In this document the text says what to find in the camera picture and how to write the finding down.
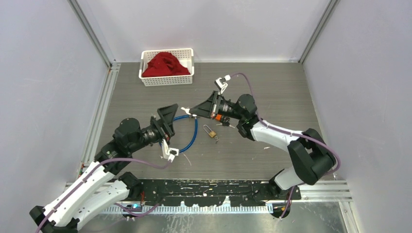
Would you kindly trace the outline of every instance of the brass padlock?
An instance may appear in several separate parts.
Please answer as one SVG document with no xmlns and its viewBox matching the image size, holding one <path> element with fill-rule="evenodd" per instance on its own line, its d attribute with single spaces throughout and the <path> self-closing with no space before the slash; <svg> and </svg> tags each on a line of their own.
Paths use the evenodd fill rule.
<svg viewBox="0 0 412 233">
<path fill-rule="evenodd" d="M 208 125 L 203 125 L 203 129 L 206 133 L 211 137 L 216 139 L 216 143 L 218 143 L 219 138 L 217 137 L 217 133 L 213 131 Z"/>
</svg>

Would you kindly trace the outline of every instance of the red towel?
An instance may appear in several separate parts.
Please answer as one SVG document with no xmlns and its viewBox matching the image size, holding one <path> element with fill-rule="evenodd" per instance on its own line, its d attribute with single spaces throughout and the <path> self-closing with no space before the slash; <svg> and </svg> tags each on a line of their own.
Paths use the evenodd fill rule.
<svg viewBox="0 0 412 233">
<path fill-rule="evenodd" d="M 189 70 L 169 52 L 158 53 L 147 65 L 142 77 L 190 75 Z"/>
</svg>

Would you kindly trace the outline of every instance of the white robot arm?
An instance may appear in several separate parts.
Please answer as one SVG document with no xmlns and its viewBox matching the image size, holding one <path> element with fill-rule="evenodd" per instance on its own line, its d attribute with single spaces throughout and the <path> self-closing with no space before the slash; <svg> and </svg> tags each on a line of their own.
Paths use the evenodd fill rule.
<svg viewBox="0 0 412 233">
<path fill-rule="evenodd" d="M 62 195 L 30 211 L 39 226 L 37 232 L 76 233 L 108 206 L 127 198 L 136 199 L 142 192 L 142 183 L 130 172 L 121 175 L 102 192 L 94 193 L 133 160 L 133 152 L 145 146 L 162 142 L 163 157 L 168 164 L 179 155 L 178 149 L 168 146 L 174 136 L 172 122 L 177 107 L 174 104 L 158 109 L 160 119 L 151 117 L 150 125 L 143 129 L 134 118 L 123 120 L 115 130 L 114 139 L 102 147 L 94 162 Z"/>
<path fill-rule="evenodd" d="M 228 122 L 228 117 L 237 119 L 239 122 L 236 128 L 242 137 L 265 142 L 288 152 L 293 166 L 280 171 L 269 180 L 273 185 L 274 195 L 298 184 L 313 185 L 332 169 L 336 164 L 334 155 L 324 147 L 305 139 L 309 137 L 324 144 L 316 130 L 293 131 L 260 119 L 255 100 L 249 94 L 241 95 L 236 102 L 225 100 L 222 93 L 228 87 L 228 80 L 229 75 L 216 79 L 215 84 L 219 91 L 213 91 L 203 103 L 184 110 L 194 116 L 220 119 L 223 123 Z"/>
</svg>

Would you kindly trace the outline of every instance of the white basket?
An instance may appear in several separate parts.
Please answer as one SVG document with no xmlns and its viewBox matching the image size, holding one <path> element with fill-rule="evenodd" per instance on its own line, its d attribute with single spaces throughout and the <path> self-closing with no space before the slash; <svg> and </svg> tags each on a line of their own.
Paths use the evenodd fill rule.
<svg viewBox="0 0 412 233">
<path fill-rule="evenodd" d="M 182 66 L 186 67 L 190 75 L 162 76 L 162 77 L 142 77 L 143 71 L 147 68 L 147 63 L 151 61 L 159 52 L 170 52 L 175 56 Z M 139 78 L 145 86 L 165 86 L 192 84 L 194 74 L 193 49 L 176 49 L 176 50 L 147 50 L 142 52 Z"/>
</svg>

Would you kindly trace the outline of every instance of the blue hose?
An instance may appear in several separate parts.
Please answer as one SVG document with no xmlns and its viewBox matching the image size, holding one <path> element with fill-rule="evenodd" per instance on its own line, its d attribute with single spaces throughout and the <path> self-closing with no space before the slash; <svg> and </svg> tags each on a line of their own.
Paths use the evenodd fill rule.
<svg viewBox="0 0 412 233">
<path fill-rule="evenodd" d="M 185 119 L 185 118 L 189 118 L 189 115 L 177 116 L 173 119 L 173 121 L 180 120 L 180 119 Z M 193 145 L 194 140 L 196 139 L 196 135 L 197 135 L 197 118 L 194 119 L 194 134 L 193 134 L 192 140 L 189 142 L 189 144 L 185 148 L 179 150 L 179 152 L 187 151 Z"/>
</svg>

